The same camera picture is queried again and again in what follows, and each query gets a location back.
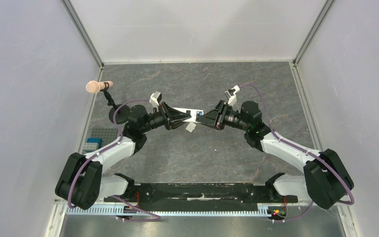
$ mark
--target black stand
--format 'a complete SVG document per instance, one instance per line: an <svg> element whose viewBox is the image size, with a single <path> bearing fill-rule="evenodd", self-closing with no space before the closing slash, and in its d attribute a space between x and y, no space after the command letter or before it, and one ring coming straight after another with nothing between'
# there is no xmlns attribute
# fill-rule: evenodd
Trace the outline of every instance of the black stand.
<svg viewBox="0 0 379 237"><path fill-rule="evenodd" d="M108 100L107 105L112 106L112 108L110 109L110 112L108 114L108 117L109 117L110 121L112 123L114 123L114 120L113 120L114 112L117 110L118 107L121 106L121 104L116 105L113 98L111 97L111 95L108 93L108 91L106 89L103 90L103 92L104 92L105 98ZM115 115L116 123L122 124L122 123L127 122L127 118L129 115L130 115L130 108L127 105L123 106Z"/></svg>

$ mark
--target marble-patterned floor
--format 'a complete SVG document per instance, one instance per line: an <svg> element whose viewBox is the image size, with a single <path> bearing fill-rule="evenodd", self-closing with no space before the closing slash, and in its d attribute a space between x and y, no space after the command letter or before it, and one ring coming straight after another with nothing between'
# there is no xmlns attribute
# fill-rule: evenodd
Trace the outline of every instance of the marble-patterned floor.
<svg viewBox="0 0 379 237"><path fill-rule="evenodd" d="M288 62L108 65L102 76L105 80L114 82L109 92L118 104L149 99L160 91L162 101L171 107L206 112L219 100L226 100L225 90L251 81L263 91L276 131L313 147ZM239 110L246 100L258 102L262 110L259 96L251 88L241 89L233 108ZM142 104L152 111L149 103ZM89 130L113 128L109 110L103 94L98 93ZM142 150L106 174L120 172L136 182L265 182L278 172L301 174L283 160L251 148L243 134L231 127L215 131L198 125L192 133L185 126L173 131L161 127L147 133Z"/></svg>

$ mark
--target cable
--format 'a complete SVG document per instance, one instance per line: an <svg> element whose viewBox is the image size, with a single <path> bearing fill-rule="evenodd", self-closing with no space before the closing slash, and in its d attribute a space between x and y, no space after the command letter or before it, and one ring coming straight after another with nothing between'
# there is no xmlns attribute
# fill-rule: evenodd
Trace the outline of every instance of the cable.
<svg viewBox="0 0 379 237"><path fill-rule="evenodd" d="M118 126L117 122L116 122L116 119L115 119L115 116L117 115L118 111L126 106L127 104L130 104L130 103L134 103L134 102L148 102L149 100L132 100L132 101L129 101L127 103L124 103L122 104L121 106L119 106L115 112L114 112L114 115L113 115L113 121L114 121L114 124L116 125L119 133L120 133L120 139L118 142L121 142L123 140L123 132L121 130L121 128ZM115 147L117 146L118 143L113 143L111 144L110 146L107 146L105 148L103 148L102 150L100 150L98 153L95 153L94 155L92 155L90 158L88 158L79 168L79 170L77 171L75 177L73 178L73 181L72 181L72 185L69 189L69 194L68 194L68 207L69 208L75 208L76 206L72 205L72 194L73 194L73 189L75 187L75 184L77 182L77 179L79 178L80 174L83 172L83 170L85 169L85 167L97 156L99 156L100 154L106 152L107 150L111 149L112 147Z"/></svg>
<svg viewBox="0 0 379 237"><path fill-rule="evenodd" d="M153 219L140 219L140 220L134 220L134 219L129 219L129 220L127 220L127 219L123 219L123 221L127 221L127 222L149 222L149 221L160 221L160 219L161 219L160 216L158 216L158 215L156 215L156 214L153 214L153 213L150 213L150 212L148 212L148 211L142 210L142 209L140 209L140 208L138 208L138 207L136 207L136 206L133 206L133 205L131 205L130 203L128 203L127 201L123 200L122 198L120 198L120 197L118 197L118 196L112 195L112 196L110 196L110 197L115 198L115 199L117 199L117 200L123 202L124 204L126 204L126 205L128 205L128 206L131 206L133 209L136 209L136 210L138 210L138 211L140 211L140 212L142 212L142 213L144 213L144 214L148 214L148 215L150 215L150 216L155 217L155 218L153 218Z"/></svg>
<svg viewBox="0 0 379 237"><path fill-rule="evenodd" d="M284 198L284 204L282 206L282 209L287 210L287 198L285 196L283 198Z"/></svg>
<svg viewBox="0 0 379 237"><path fill-rule="evenodd" d="M262 93L261 91L259 91L259 88L253 84L250 84L250 83L244 83L242 85L240 85L239 87L246 87L246 86L251 86L253 87L256 92L258 93L259 97L261 98L262 100L262 105L264 106L264 109L265 109L265 113L266 113L266 116L268 118L268 125L269 125L269 128L271 129L271 133L274 135L274 137L276 139L278 139L279 141L293 147L294 149L297 149L303 153L305 153L306 155L310 155L312 156L313 158L315 158L316 160L318 160L320 163L322 163L327 169L328 171L330 171L335 177L336 179L341 183L341 185L343 186L343 188L345 189L346 193L348 194L349 198L350 198L350 201L342 201L342 200L339 200L338 202L339 203L343 203L343 204L348 204L348 205L353 205L355 203L355 199L354 199L354 196L352 195L351 193L351 190L349 189L348 185L345 183L345 181L339 176L339 174L329 165L327 164L322 158L320 158L319 156L307 151L306 149L303 149L299 146L297 146L296 144L293 144L285 139L282 139L281 137L279 137L276 133L275 133L275 130L274 130L274 127L272 125L272 122L271 122L271 119L269 117L269 112L268 112L268 106L266 105L266 102L265 102L265 98L262 96Z"/></svg>
<svg viewBox="0 0 379 237"><path fill-rule="evenodd" d="M136 207L139 207L139 203L140 203L140 193L139 192L136 192L136 194L134 195L137 197L137 205Z"/></svg>
<svg viewBox="0 0 379 237"><path fill-rule="evenodd" d="M304 211L302 214L296 216L296 217L293 217L293 218L289 218L289 219L284 219L284 220L272 220L272 222L277 222L277 223L283 223L283 222L287 222L287 221L295 221L299 218L302 218L303 216L305 216L310 210L311 210L311 207L313 206L313 201L311 201L310 205L307 207L306 211Z"/></svg>
<svg viewBox="0 0 379 237"><path fill-rule="evenodd" d="M279 213L276 213L276 215L279 216L279 217L284 218L284 220L285 220L285 218L287 218L287 215L288 215L288 209L285 207L284 210L285 210L285 216L282 216L282 215L280 215Z"/></svg>

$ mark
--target white wall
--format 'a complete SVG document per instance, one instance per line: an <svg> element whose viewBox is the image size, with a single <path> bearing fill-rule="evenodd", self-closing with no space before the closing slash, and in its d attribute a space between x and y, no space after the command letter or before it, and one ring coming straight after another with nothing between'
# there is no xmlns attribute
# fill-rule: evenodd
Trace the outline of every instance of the white wall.
<svg viewBox="0 0 379 237"><path fill-rule="evenodd" d="M71 0L104 62L293 59L325 0Z"/></svg>
<svg viewBox="0 0 379 237"><path fill-rule="evenodd" d="M379 2L336 1L299 67L323 145L355 182L358 229L379 236Z"/></svg>
<svg viewBox="0 0 379 237"><path fill-rule="evenodd" d="M0 0L0 237L43 236L98 68L58 0Z"/></svg>

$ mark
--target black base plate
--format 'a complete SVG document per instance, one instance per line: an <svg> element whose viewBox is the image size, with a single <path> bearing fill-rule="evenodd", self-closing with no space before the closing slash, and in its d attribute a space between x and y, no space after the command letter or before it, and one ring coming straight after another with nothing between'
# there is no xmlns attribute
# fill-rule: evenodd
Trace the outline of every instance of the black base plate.
<svg viewBox="0 0 379 237"><path fill-rule="evenodd" d="M253 183L140 183L127 189L131 202L148 211L257 211L258 203L284 202L273 186L256 186ZM187 198L219 198L216 200L191 200ZM119 202L108 197L106 202ZM296 196L287 196L289 203L296 203Z"/></svg>
<svg viewBox="0 0 379 237"><path fill-rule="evenodd" d="M110 118L110 121L112 123L114 123L114 121L113 121L114 112L115 112L115 108L112 107L110 110L110 113L108 114L108 117ZM115 121L117 122L117 124L125 123L125 122L127 122L127 118L129 115L130 115L130 108L126 105L126 106L122 107L120 109L120 111L118 111L117 115L115 116Z"/></svg>

